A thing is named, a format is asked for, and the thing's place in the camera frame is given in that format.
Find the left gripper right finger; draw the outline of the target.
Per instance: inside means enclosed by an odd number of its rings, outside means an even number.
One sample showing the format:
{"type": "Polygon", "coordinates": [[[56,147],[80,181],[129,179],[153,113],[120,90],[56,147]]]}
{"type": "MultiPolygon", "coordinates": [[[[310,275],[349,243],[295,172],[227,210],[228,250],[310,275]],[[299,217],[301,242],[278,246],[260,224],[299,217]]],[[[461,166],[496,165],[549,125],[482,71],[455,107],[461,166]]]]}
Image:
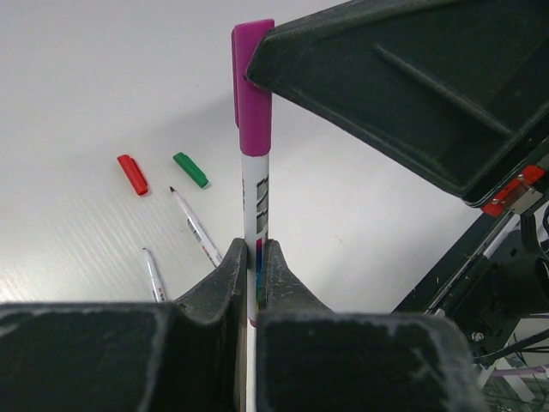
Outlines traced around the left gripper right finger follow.
{"type": "Polygon", "coordinates": [[[259,411],[481,411],[467,342],[422,313],[337,313],[264,249],[266,306],[256,321],[259,411]]]}

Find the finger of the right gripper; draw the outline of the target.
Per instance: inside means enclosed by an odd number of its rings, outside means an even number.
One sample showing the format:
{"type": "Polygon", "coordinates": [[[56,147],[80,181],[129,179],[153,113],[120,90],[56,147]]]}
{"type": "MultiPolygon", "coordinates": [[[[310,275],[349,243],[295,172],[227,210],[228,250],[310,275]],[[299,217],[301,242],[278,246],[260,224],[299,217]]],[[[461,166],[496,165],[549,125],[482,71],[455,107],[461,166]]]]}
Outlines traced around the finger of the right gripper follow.
{"type": "Polygon", "coordinates": [[[545,1],[349,1],[268,31],[247,76],[473,207],[548,153],[545,1]]]}

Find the purple pen cap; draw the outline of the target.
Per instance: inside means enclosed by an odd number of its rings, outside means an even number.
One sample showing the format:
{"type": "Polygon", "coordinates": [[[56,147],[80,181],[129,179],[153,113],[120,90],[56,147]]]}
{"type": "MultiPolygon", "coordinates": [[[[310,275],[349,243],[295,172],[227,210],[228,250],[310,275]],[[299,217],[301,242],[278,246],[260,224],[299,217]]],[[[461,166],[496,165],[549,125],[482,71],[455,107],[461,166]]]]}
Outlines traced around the purple pen cap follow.
{"type": "Polygon", "coordinates": [[[247,70],[256,47],[275,26],[273,19],[251,21],[232,29],[232,80],[235,123],[244,155],[259,157],[271,149],[272,94],[255,86],[247,70]]]}

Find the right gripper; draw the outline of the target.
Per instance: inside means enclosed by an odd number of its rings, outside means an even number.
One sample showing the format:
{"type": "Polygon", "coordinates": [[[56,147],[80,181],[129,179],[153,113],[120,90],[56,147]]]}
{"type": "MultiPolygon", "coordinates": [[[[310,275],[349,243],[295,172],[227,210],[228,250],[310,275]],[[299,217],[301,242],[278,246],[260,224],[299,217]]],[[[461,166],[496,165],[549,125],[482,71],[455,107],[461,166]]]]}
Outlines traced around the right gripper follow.
{"type": "Polygon", "coordinates": [[[396,307],[441,314],[467,338],[474,363],[508,354],[546,351],[548,330],[516,343],[524,318],[548,310],[548,135],[525,136],[505,147],[494,137],[461,138],[434,171],[480,217],[396,307]]]}

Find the red pen cap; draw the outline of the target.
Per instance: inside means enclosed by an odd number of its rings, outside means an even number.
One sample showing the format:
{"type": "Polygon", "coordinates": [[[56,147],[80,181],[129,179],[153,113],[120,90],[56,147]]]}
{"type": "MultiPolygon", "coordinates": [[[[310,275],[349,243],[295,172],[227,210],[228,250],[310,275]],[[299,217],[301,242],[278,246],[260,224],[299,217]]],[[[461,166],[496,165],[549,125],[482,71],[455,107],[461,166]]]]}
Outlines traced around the red pen cap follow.
{"type": "Polygon", "coordinates": [[[136,160],[128,154],[117,157],[119,166],[129,180],[134,192],[138,196],[145,196],[149,192],[148,181],[136,160]]]}

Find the purple pen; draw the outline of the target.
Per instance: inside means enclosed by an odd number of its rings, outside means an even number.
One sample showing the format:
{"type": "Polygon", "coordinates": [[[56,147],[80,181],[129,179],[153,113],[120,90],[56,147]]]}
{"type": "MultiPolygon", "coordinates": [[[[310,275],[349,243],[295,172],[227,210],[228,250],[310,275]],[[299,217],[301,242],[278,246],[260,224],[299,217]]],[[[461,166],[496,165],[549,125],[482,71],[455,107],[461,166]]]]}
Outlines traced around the purple pen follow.
{"type": "Polygon", "coordinates": [[[269,155],[242,155],[244,241],[247,247],[246,304],[249,327],[260,308],[264,246],[268,238],[269,155]]]}

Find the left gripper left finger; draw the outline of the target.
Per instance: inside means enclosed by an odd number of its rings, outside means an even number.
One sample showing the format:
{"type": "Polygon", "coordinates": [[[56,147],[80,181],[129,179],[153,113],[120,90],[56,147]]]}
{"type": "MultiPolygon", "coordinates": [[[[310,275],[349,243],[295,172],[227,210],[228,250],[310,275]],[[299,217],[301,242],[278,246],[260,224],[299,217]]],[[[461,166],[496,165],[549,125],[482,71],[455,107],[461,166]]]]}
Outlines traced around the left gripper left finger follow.
{"type": "Polygon", "coordinates": [[[163,304],[2,305],[2,410],[245,410],[246,258],[163,304]]]}

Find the green pen cap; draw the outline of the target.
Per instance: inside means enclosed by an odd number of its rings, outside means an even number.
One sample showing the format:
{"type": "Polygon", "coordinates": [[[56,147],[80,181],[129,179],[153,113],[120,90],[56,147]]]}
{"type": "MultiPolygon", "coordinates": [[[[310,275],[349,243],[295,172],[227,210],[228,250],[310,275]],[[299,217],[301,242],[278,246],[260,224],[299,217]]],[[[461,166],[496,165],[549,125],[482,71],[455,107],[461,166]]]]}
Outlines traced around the green pen cap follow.
{"type": "Polygon", "coordinates": [[[194,181],[200,188],[205,188],[209,180],[204,171],[185,153],[176,153],[173,157],[175,163],[194,181]]]}

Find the green pen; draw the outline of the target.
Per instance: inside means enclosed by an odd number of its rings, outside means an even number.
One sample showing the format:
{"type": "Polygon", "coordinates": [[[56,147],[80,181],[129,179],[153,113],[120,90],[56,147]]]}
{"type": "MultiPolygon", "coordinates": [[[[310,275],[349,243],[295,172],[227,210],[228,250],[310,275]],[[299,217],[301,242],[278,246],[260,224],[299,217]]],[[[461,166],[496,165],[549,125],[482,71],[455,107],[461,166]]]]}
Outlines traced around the green pen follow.
{"type": "Polygon", "coordinates": [[[164,282],[160,276],[160,272],[158,271],[152,252],[146,247],[142,249],[142,252],[145,259],[154,300],[157,303],[168,302],[170,299],[167,295],[164,282]]]}

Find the red pen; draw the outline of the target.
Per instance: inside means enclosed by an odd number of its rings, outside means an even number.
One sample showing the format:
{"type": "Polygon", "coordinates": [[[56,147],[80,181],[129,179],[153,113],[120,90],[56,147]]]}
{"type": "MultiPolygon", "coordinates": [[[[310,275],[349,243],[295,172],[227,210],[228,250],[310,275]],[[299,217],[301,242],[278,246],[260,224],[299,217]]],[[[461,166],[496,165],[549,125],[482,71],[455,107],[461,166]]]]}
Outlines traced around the red pen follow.
{"type": "Polygon", "coordinates": [[[221,264],[222,256],[219,249],[213,242],[212,238],[209,236],[205,228],[202,226],[201,221],[198,216],[187,203],[187,201],[172,187],[169,187],[171,194],[177,201],[181,210],[183,210],[187,225],[190,228],[190,231],[195,236],[197,242],[200,244],[202,250],[208,257],[209,261],[214,267],[218,267],[221,264]]]}

